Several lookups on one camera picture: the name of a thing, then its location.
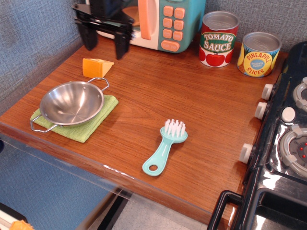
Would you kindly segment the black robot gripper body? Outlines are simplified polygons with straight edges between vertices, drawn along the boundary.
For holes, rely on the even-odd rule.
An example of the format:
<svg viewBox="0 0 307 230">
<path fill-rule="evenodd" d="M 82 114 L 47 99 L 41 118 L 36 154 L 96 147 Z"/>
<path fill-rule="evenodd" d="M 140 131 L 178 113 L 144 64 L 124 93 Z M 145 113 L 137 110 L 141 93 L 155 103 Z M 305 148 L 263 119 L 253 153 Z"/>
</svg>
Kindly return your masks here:
<svg viewBox="0 0 307 230">
<path fill-rule="evenodd" d="M 121 0 L 91 0 L 88 4 L 76 3 L 72 8 L 81 23 L 93 25 L 95 30 L 132 37 L 134 20 L 123 12 Z"/>
</svg>

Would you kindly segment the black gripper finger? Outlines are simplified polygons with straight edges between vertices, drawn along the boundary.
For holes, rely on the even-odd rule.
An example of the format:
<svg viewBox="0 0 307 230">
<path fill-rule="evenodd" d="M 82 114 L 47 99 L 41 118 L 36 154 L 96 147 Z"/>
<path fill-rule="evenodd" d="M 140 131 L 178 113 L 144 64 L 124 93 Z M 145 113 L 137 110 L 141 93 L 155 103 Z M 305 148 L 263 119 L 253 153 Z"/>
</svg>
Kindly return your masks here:
<svg viewBox="0 0 307 230">
<path fill-rule="evenodd" d="M 128 52 L 130 46 L 131 33 L 116 33 L 115 34 L 115 48 L 116 58 L 120 60 Z"/>
<path fill-rule="evenodd" d="M 78 24 L 78 30 L 86 49 L 87 50 L 94 49 L 97 45 L 96 30 L 88 26 L 85 26 L 83 24 Z"/>
</svg>

